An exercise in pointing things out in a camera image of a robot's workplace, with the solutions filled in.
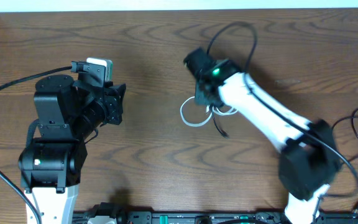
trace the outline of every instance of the white cable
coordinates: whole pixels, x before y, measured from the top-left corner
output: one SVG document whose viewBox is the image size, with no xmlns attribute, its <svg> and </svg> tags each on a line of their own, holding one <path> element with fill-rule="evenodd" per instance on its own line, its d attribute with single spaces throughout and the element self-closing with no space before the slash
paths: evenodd
<svg viewBox="0 0 358 224">
<path fill-rule="evenodd" d="M 202 125 L 206 124 L 206 123 L 212 118 L 212 113 L 213 113 L 213 112 L 211 112 L 211 113 L 209 114 L 208 118 L 207 118 L 205 121 L 201 122 L 201 123 L 194 124 L 194 123 L 188 122 L 188 121 L 185 119 L 184 115 L 183 115 L 182 109 L 183 109 L 183 106 L 187 103 L 187 101 L 189 101 L 189 100 L 191 100 L 191 99 L 193 99 L 193 98 L 194 98 L 194 96 L 190 97 L 189 99 L 187 99 L 187 100 L 181 105 L 181 107 L 180 107 L 181 120 L 182 120 L 185 124 L 187 124 L 188 126 L 190 126 L 190 127 L 201 127 Z"/>
<path fill-rule="evenodd" d="M 233 115 L 233 114 L 235 114 L 235 113 L 238 112 L 238 110 L 237 110 L 237 109 L 234 109 L 233 107 L 232 107 L 231 109 L 229 109 L 228 111 L 226 111 L 226 112 L 222 112 L 222 111 L 219 110 L 219 108 L 217 108 L 217 107 L 214 106 L 214 107 L 212 108 L 211 113 L 209 114 L 208 118 L 207 118 L 205 121 L 203 121 L 203 122 L 201 122 L 201 123 L 196 123 L 196 124 L 195 124 L 195 123 L 190 123 L 190 122 L 188 122 L 188 121 L 185 119 L 185 117 L 184 117 L 184 115 L 183 115 L 183 106 L 187 103 L 187 101 L 189 101 L 189 100 L 191 100 L 191 99 L 193 99 L 193 98 L 194 98 L 194 96 L 192 96 L 192 97 L 190 97 L 189 99 L 187 99 L 187 100 L 181 105 L 181 107 L 180 107 L 181 120 L 182 120 L 186 125 L 188 125 L 188 126 L 190 126 L 190 127 L 201 127 L 202 125 L 206 124 L 206 123 L 212 118 L 212 113 L 216 113 L 217 115 L 220 115 L 220 116 L 227 116 L 227 115 Z M 210 107 L 210 106 L 207 106 L 207 107 L 206 107 L 206 113 L 209 112 L 209 107 Z"/>
</svg>

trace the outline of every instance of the green led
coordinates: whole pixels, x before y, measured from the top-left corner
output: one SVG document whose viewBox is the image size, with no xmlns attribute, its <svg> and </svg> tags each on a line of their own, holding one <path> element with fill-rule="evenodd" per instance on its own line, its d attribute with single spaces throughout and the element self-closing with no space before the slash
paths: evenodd
<svg viewBox="0 0 358 224">
<path fill-rule="evenodd" d="M 212 74 L 213 74 L 213 75 L 219 75 L 219 72 L 220 72 L 220 71 L 221 71 L 221 70 L 217 68 L 217 69 L 215 69 L 215 70 L 212 71 Z"/>
</svg>

